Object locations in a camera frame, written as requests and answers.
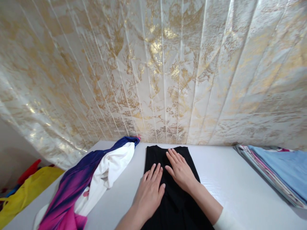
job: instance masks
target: black garment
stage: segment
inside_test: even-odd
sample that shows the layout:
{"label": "black garment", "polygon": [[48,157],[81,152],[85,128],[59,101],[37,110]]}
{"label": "black garment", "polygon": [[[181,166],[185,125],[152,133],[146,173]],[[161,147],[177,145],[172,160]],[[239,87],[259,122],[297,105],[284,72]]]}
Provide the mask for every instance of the black garment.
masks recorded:
{"label": "black garment", "polygon": [[[200,182],[188,148],[179,146],[174,149],[185,158],[195,178]],[[193,198],[183,191],[165,170],[166,165],[171,167],[166,152],[167,149],[162,149],[157,145],[147,147],[144,172],[150,170],[154,163],[160,163],[163,167],[160,185],[165,183],[166,187],[160,206],[142,229],[214,229]]]}

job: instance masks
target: table surface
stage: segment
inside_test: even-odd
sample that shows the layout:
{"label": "table surface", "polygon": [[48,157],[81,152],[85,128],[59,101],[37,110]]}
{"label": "table surface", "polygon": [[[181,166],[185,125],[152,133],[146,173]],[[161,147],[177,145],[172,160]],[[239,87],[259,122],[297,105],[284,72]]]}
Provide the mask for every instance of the table surface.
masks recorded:
{"label": "table surface", "polygon": [[[99,141],[88,152],[109,149],[115,142]],[[146,147],[139,143],[127,168],[88,215],[85,230],[113,230],[130,208],[145,166]],[[174,144],[157,144],[174,148]],[[189,148],[201,183],[245,229],[307,230],[307,210],[288,204],[231,147],[181,145]],[[58,178],[4,229],[33,229],[38,211],[50,203]]]}

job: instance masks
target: yellow bag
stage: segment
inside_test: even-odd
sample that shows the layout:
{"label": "yellow bag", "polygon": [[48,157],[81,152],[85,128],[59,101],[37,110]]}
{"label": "yellow bag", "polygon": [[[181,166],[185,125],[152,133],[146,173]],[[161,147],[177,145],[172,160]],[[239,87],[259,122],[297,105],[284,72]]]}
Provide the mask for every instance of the yellow bag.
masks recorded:
{"label": "yellow bag", "polygon": [[26,179],[15,194],[8,198],[0,198],[0,201],[4,201],[3,209],[0,211],[0,229],[4,228],[18,213],[24,210],[63,172],[59,168],[43,167]]}

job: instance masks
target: purple and pink gradient fabric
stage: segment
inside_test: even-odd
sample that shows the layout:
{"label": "purple and pink gradient fabric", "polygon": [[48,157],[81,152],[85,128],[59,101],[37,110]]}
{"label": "purple and pink gradient fabric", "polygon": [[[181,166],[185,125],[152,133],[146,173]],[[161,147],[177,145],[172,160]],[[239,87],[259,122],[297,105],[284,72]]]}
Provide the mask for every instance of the purple and pink gradient fabric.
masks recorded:
{"label": "purple and pink gradient fabric", "polygon": [[105,154],[118,149],[128,142],[135,146],[140,142],[138,137],[123,137],[107,150],[92,151],[83,157],[62,177],[57,193],[50,203],[38,230],[82,230],[87,217],[74,213],[74,204],[89,186],[93,173]]}

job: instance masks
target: gold patterned backdrop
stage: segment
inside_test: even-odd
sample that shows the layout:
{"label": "gold patterned backdrop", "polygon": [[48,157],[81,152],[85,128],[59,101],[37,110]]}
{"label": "gold patterned backdrop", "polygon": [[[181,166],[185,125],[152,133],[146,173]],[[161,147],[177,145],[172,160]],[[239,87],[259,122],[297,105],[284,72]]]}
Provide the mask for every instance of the gold patterned backdrop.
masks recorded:
{"label": "gold patterned backdrop", "polygon": [[62,168],[124,135],[306,148],[306,21],[304,0],[2,0],[0,115]]}

